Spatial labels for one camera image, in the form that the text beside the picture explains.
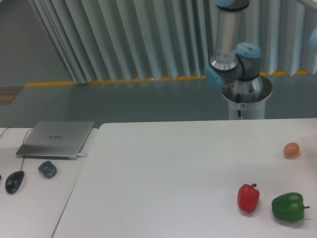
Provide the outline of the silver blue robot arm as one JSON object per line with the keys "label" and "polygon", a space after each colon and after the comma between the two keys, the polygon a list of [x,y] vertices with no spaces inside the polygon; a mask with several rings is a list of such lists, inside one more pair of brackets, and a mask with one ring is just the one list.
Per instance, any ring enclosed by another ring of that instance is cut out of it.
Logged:
{"label": "silver blue robot arm", "polygon": [[206,79],[223,88],[260,72],[317,70],[314,0],[216,0],[217,32]]}

